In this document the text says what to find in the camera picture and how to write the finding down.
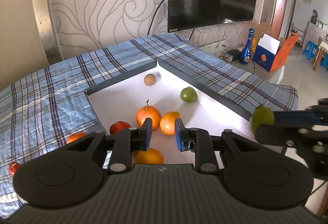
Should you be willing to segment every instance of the plaid fabric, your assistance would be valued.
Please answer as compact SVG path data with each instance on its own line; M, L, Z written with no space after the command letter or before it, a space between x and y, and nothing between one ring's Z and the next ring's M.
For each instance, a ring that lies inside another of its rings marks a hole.
M297 109L297 93L292 86L263 81L173 34L134 39L54 64L0 93L3 218L19 207L9 163L25 163L52 151L64 145L65 138L74 132L99 129L83 91L154 59L172 65L250 112L267 102L273 110Z

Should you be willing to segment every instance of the tiled floor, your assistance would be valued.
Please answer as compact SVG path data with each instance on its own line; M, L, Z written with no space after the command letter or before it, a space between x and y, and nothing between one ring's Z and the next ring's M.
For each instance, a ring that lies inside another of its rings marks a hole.
M312 70L312 63L308 61L298 47L294 47L287 59L284 78L280 84L293 85L298 91L298 109L303 110L307 106L317 104L318 99L328 98L328 71L326 68L318 67L316 71ZM302 161L295 154L295 149L288 149L288 156ZM316 189L323 181L314 180ZM317 213L325 194L327 183L316 191L306 204L306 207L313 213Z

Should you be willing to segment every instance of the red tomato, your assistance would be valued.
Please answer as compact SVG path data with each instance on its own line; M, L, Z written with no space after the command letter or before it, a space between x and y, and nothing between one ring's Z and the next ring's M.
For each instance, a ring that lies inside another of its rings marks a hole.
M113 125L111 125L111 127L109 128L109 133L111 135L115 135L118 134L120 130L122 129L126 129L126 128L130 128L130 124L124 121L118 121L116 123L114 123Z
M81 137L86 136L86 133L83 131L75 132L72 135L68 136L66 139L66 144L69 144L77 139L80 139Z
M21 164L17 163L17 162L11 162L9 164L9 167L8 167L8 171L9 173L14 176L15 173L16 173L16 170L21 166Z

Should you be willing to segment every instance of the blue glass bottle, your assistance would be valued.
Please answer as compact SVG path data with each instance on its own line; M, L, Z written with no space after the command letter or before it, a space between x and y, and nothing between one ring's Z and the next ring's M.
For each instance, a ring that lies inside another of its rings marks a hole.
M251 48L251 43L252 43L254 33L255 33L254 29L249 29L246 46L239 55L239 62L243 65L247 65L251 60L250 48Z

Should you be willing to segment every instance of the swirl patterned wallpaper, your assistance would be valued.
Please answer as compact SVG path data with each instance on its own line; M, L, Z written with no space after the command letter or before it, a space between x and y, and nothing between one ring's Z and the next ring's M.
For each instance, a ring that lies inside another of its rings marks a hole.
M124 42L147 34L161 0L50 0L64 58ZM254 21L259 22L263 0L257 0ZM152 33L167 32L167 0L158 10ZM245 43L250 22L197 28L192 43L201 46L227 39L227 48ZM188 37L191 30L180 32Z

